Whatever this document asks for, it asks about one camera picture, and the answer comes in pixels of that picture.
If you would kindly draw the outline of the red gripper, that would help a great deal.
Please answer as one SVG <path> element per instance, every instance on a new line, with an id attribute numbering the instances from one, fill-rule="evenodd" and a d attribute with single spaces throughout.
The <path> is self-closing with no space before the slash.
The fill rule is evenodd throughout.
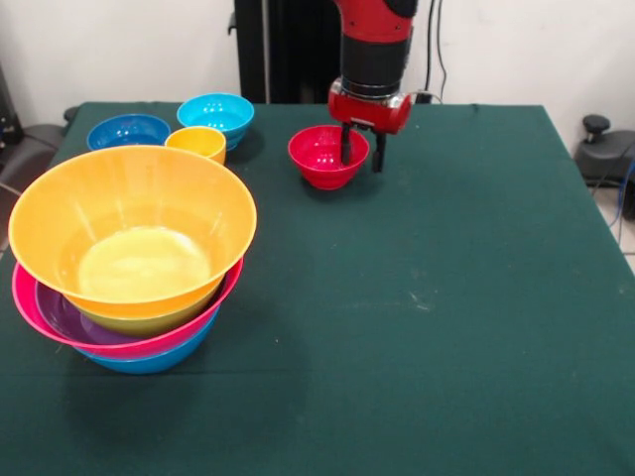
<path id="1" fill-rule="evenodd" d="M 351 126 L 370 129 L 375 135 L 375 150 L 372 157 L 372 172 L 381 173 L 384 166 L 386 134 L 396 135 L 406 125 L 413 100 L 410 94 L 396 93 L 387 98 L 360 98 L 342 88 L 341 79 L 336 79 L 328 92 L 327 107 L 330 116 L 341 125 L 340 161 L 344 166 L 350 160 Z"/>

